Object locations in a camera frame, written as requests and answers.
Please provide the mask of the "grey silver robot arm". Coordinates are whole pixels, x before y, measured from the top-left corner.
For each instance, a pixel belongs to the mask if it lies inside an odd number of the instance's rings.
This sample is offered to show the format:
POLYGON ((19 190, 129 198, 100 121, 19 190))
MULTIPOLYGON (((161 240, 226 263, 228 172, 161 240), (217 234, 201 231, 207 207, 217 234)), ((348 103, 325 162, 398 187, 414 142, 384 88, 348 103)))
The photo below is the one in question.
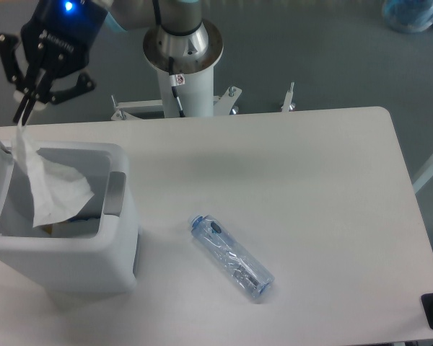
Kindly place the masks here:
POLYGON ((22 98, 14 114, 26 125, 36 105, 59 105, 95 89, 89 52, 107 18, 122 30, 162 27, 189 35, 202 22, 200 1, 39 1, 16 35, 0 32, 6 79, 22 98))

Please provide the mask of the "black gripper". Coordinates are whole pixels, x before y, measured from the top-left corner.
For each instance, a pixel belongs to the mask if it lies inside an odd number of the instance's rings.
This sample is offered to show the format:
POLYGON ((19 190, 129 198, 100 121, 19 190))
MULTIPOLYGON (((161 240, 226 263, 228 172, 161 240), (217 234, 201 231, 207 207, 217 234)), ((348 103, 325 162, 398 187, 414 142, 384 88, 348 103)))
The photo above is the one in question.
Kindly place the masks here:
MULTIPOLYGON (((61 61, 56 74, 63 78, 82 70, 89 63, 89 50, 97 37, 108 11, 93 1, 39 1, 28 23, 21 29, 27 62, 32 66, 43 53, 39 68, 50 70, 61 61)), ((75 85, 52 90, 53 81, 45 73, 32 90, 22 73, 16 56, 21 43, 17 35, 0 33, 0 59, 6 79, 22 94, 13 121, 26 125, 37 103, 59 105, 95 90, 96 82, 87 72, 79 73, 75 85)))

